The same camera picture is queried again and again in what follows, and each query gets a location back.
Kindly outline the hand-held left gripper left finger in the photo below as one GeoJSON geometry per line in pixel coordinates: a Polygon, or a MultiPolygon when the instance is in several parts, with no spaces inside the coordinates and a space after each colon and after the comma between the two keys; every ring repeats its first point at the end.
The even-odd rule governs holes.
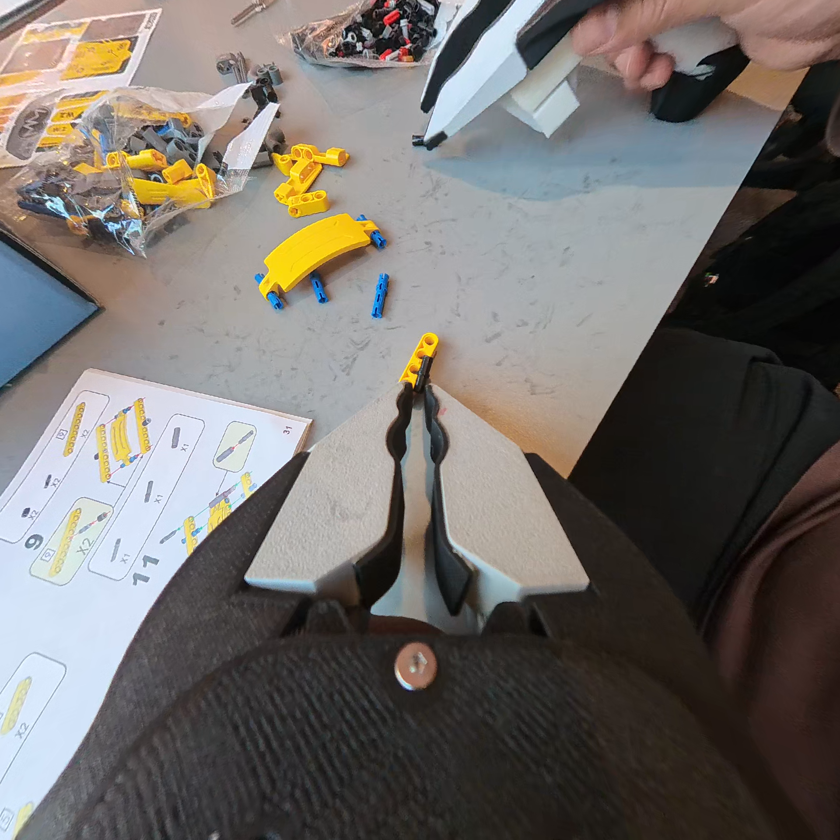
{"type": "Polygon", "coordinates": [[[403,554],[412,413],[413,388],[400,383],[306,453],[248,584],[363,607],[391,589],[403,554]]]}

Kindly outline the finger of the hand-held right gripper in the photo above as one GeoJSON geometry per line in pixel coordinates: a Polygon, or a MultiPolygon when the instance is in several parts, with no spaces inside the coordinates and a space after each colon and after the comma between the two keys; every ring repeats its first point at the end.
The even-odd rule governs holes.
{"type": "Polygon", "coordinates": [[[516,41],[542,1],[487,1],[487,27],[467,57],[442,86],[424,133],[434,148],[522,81],[527,64],[516,41]]]}
{"type": "Polygon", "coordinates": [[[429,68],[420,101],[422,113],[432,111],[442,86],[467,57],[487,27],[488,11],[490,2],[487,1],[468,1],[460,5],[429,68]]]}

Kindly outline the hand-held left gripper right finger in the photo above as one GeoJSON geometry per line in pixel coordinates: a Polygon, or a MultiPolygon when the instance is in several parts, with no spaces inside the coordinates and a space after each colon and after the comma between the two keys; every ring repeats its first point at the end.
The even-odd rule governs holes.
{"type": "Polygon", "coordinates": [[[426,385],[426,619],[474,632],[501,603],[585,592],[590,576],[522,449],[426,385]]]}

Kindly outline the clear bag black red parts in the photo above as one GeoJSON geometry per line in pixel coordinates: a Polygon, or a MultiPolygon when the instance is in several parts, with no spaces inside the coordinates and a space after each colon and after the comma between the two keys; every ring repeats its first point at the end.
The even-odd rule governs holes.
{"type": "Polygon", "coordinates": [[[443,42],[461,2],[363,1],[336,17],[292,29],[282,46],[314,66],[425,67],[443,42]]]}

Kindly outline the yellow five-hole beam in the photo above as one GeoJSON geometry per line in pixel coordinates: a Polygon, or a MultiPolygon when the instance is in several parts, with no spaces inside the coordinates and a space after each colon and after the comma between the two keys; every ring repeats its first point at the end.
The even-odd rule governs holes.
{"type": "Polygon", "coordinates": [[[406,364],[400,378],[400,383],[407,383],[413,388],[414,376],[418,371],[421,359],[425,355],[435,357],[438,347],[438,336],[433,332],[426,332],[418,341],[416,348],[406,364]]]}

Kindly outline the yellow panel brick blue pin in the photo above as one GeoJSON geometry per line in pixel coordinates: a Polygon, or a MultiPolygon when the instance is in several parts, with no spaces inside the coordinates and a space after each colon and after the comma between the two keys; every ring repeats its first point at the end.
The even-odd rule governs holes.
{"type": "Polygon", "coordinates": [[[266,270],[255,276],[259,293],[279,311],[284,296],[313,271],[352,251],[373,246],[384,249],[379,225],[360,215],[337,213],[325,217],[282,241],[264,259],[266,270]]]}

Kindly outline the clear bag of small pins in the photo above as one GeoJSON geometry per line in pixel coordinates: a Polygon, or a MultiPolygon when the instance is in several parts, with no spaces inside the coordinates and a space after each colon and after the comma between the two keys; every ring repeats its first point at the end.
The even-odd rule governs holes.
{"type": "Polygon", "coordinates": [[[84,111],[66,141],[13,175],[2,206],[54,238],[146,256],[183,214],[241,193],[275,150],[279,103],[257,111],[250,81],[217,94],[126,87],[84,111]]]}

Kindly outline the blue cardboard kit box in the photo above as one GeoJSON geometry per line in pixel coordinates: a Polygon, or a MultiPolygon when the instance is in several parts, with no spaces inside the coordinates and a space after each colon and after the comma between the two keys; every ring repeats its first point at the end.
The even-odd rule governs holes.
{"type": "Polygon", "coordinates": [[[1,231],[1,386],[96,316],[87,291],[19,238],[1,231]]]}

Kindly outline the person's right hand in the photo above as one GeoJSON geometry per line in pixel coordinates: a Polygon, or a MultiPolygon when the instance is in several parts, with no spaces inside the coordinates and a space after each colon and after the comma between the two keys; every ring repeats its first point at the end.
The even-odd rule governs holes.
{"type": "Polygon", "coordinates": [[[675,63],[653,37],[719,18],[742,52],[772,70],[799,70],[839,58],[838,1],[624,1],[591,9],[572,30],[574,51],[604,56],[631,90],[662,88],[675,63]]]}

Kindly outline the person's black pants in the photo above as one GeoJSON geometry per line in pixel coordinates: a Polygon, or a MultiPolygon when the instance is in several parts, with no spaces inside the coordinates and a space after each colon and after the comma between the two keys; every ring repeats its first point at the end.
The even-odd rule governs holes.
{"type": "Polygon", "coordinates": [[[839,403],[760,346],[658,329],[570,473],[702,627],[742,552],[839,437],[839,403]]]}

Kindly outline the yellow curved liftarm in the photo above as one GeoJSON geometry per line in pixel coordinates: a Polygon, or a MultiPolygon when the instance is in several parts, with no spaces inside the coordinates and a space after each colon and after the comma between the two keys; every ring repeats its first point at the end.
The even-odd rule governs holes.
{"type": "Polygon", "coordinates": [[[312,183],[322,171],[322,165],[315,161],[295,161],[289,170],[287,180],[274,191],[276,200],[288,205],[291,198],[298,197],[310,190],[312,183]]]}

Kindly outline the open instruction booklet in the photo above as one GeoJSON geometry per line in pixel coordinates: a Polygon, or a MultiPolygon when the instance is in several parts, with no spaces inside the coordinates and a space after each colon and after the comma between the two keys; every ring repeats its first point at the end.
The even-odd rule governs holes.
{"type": "Polygon", "coordinates": [[[312,420],[89,369],[2,494],[1,831],[80,746],[154,600],[312,420]]]}

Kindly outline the person's brown shirt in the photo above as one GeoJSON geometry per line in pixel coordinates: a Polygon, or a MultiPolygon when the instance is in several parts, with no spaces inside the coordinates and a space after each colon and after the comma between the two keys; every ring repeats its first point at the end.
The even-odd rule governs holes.
{"type": "Polygon", "coordinates": [[[752,739],[818,838],[839,838],[839,445],[742,553],[712,649],[752,739]]]}

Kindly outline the black backpack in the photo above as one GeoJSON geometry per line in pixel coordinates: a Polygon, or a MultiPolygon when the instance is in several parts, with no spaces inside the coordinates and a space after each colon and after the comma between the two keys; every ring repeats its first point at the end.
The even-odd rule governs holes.
{"type": "Polygon", "coordinates": [[[839,383],[839,64],[809,69],[744,186],[791,197],[718,248],[667,316],[839,383]]]}

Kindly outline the sticker sheet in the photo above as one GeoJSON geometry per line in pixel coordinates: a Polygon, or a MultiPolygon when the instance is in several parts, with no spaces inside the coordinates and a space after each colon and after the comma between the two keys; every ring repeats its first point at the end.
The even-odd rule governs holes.
{"type": "Polygon", "coordinates": [[[1,68],[1,167],[61,146],[105,93],[128,87],[160,8],[27,26],[1,68]]]}

